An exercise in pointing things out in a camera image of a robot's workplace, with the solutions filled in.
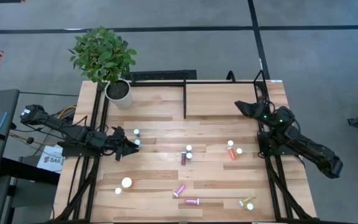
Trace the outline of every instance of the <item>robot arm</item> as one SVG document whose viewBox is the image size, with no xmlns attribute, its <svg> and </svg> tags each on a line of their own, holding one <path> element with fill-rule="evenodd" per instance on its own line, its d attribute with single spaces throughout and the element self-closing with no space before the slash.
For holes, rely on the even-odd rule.
<svg viewBox="0 0 358 224">
<path fill-rule="evenodd" d="M 20 115 L 21 123 L 29 125 L 45 125 L 65 135 L 64 142 L 58 142 L 63 147 L 63 156 L 110 156 L 116 153 L 116 160 L 122 156 L 138 152 L 138 145 L 125 137 L 124 130 L 118 126 L 114 133 L 107 136 L 101 131 L 80 125 L 70 125 L 50 116 L 40 105 L 28 105 Z"/>
<path fill-rule="evenodd" d="M 286 146 L 299 155 L 316 164 L 318 169 L 329 178 L 338 178 L 343 163 L 329 148 L 317 144 L 304 137 L 299 130 L 292 126 L 295 115 L 286 107 L 271 112 L 268 99 L 261 98 L 257 103 L 235 102 L 241 113 L 260 121 L 270 128 L 270 140 L 278 146 Z"/>
</svg>

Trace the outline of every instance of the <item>white pot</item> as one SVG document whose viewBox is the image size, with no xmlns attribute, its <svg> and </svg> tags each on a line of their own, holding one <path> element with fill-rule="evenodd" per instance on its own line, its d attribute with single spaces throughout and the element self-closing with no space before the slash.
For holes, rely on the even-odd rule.
<svg viewBox="0 0 358 224">
<path fill-rule="evenodd" d="M 123 98 L 119 99 L 119 100 L 114 100 L 112 98 L 110 98 L 108 95 L 107 95 L 107 89 L 109 88 L 110 86 L 110 83 L 108 83 L 106 85 L 106 87 L 104 88 L 104 94 L 106 95 L 107 98 L 109 98 L 109 100 L 111 100 L 119 109 L 128 109 L 131 104 L 132 104 L 132 95 L 131 95 L 131 86 L 129 84 L 129 82 L 127 82 L 126 80 L 123 80 L 120 78 L 120 80 L 124 81 L 127 83 L 127 85 L 129 86 L 129 91 L 127 93 L 126 96 L 124 96 Z"/>
</svg>

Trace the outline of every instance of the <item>concrete floor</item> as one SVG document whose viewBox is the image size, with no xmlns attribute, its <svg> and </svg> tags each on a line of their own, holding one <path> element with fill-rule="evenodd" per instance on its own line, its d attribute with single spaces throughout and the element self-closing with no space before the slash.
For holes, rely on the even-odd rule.
<svg viewBox="0 0 358 224">
<path fill-rule="evenodd" d="M 255 0 L 260 26 L 358 25 L 358 1 Z M 66 29 L 158 26 L 251 26 L 245 0 L 28 0 L 0 4 L 0 29 Z M 199 79 L 254 78 L 259 57 L 252 31 L 123 33 L 138 51 L 133 71 L 196 69 Z M 82 78 L 66 48 L 75 34 L 0 34 L 0 89 L 76 95 Z M 358 30 L 261 32 L 271 79 L 284 81 L 304 135 L 342 159 L 339 179 L 327 179 L 306 162 L 313 201 L 323 220 L 358 223 Z M 18 111 L 38 103 L 55 112 L 76 103 L 72 96 L 21 95 Z M 6 157 L 34 152 L 8 141 Z M 27 208 L 15 223 L 45 221 L 50 207 Z"/>
</svg>

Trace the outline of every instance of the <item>pink tube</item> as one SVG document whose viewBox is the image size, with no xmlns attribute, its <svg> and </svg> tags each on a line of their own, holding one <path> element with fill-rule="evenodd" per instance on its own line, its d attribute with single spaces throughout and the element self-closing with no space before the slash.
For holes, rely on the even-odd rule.
<svg viewBox="0 0 358 224">
<path fill-rule="evenodd" d="M 174 196 L 179 197 L 180 193 L 185 189 L 185 187 L 186 186 L 184 184 L 182 184 L 178 190 L 174 191 L 174 193 L 173 193 Z"/>
<path fill-rule="evenodd" d="M 200 204 L 200 200 L 199 199 L 186 199 L 185 203 L 187 205 L 199 205 Z"/>
</svg>

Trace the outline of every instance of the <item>wooden table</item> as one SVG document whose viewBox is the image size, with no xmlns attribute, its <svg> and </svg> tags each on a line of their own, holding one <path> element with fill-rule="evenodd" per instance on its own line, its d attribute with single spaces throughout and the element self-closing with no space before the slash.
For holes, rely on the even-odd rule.
<svg viewBox="0 0 358 224">
<path fill-rule="evenodd" d="M 283 83 L 267 81 L 268 92 L 276 107 L 288 106 Z M 83 82 L 75 120 L 92 114 L 96 85 Z M 272 199 L 265 161 L 257 156 L 257 122 L 245 118 L 234 101 L 255 102 L 252 84 L 186 85 L 187 117 L 183 119 L 182 87 L 132 87 L 133 105 L 119 110 L 109 103 L 106 124 L 122 126 L 130 140 L 141 134 L 137 154 L 116 162 L 114 156 L 101 158 L 94 195 L 92 222 L 224 222 L 274 221 Z M 99 125 L 104 97 L 99 104 Z M 226 143 L 233 140 L 244 153 L 232 161 Z M 181 152 L 193 146 L 193 158 L 181 165 Z M 67 203 L 77 158 L 65 160 L 55 198 L 59 214 Z M 289 191 L 311 216 L 316 216 L 303 164 L 294 156 L 282 156 Z M 78 166 L 75 183 L 78 183 Z M 122 195 L 114 189 L 124 177 L 134 184 Z M 179 198 L 173 191 L 181 184 L 186 189 Z M 285 207 L 281 192 L 278 199 L 282 217 Z M 254 209 L 244 210 L 239 200 L 254 196 Z M 87 193 L 80 217 L 84 217 Z M 186 205 L 186 198 L 199 198 L 200 205 Z"/>
</svg>

